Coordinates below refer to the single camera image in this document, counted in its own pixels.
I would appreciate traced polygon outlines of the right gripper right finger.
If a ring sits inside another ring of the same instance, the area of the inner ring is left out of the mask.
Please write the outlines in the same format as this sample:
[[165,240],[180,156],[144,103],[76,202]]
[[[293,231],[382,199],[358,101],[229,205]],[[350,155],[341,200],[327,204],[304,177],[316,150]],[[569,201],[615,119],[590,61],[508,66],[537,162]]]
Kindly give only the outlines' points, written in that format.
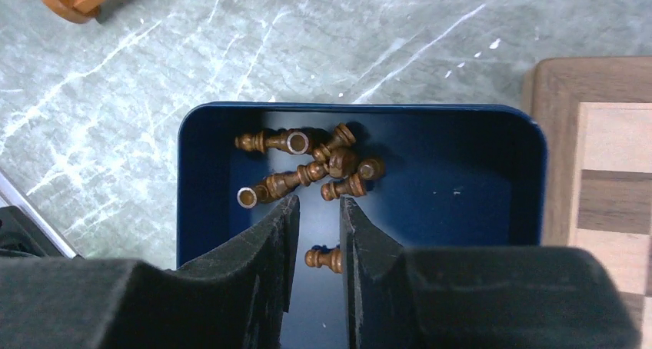
[[351,348],[636,348],[603,265],[579,248],[406,248],[340,203]]

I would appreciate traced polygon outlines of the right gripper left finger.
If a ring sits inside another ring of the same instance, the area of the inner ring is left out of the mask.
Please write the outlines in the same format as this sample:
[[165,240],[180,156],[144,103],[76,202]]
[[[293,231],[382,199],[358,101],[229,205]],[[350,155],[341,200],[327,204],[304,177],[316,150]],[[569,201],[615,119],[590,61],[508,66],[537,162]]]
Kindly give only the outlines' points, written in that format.
[[276,348],[300,203],[162,270],[132,259],[4,258],[3,348]]

